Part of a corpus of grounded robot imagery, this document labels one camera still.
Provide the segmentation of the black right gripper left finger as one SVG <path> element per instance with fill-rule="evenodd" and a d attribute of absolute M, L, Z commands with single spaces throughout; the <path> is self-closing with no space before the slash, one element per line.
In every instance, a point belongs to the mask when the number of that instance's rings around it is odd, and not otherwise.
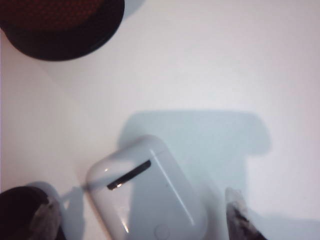
<path fill-rule="evenodd" d="M 19 186 L 0 194 L 2 240 L 61 240 L 59 202 L 33 186 Z"/>

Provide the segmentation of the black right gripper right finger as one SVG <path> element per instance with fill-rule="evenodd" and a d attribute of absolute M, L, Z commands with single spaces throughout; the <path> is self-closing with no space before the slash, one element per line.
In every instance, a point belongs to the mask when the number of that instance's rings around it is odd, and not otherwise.
<path fill-rule="evenodd" d="M 248 217 L 248 208 L 242 193 L 231 187 L 225 190 L 225 210 L 230 240 L 266 240 Z"/>

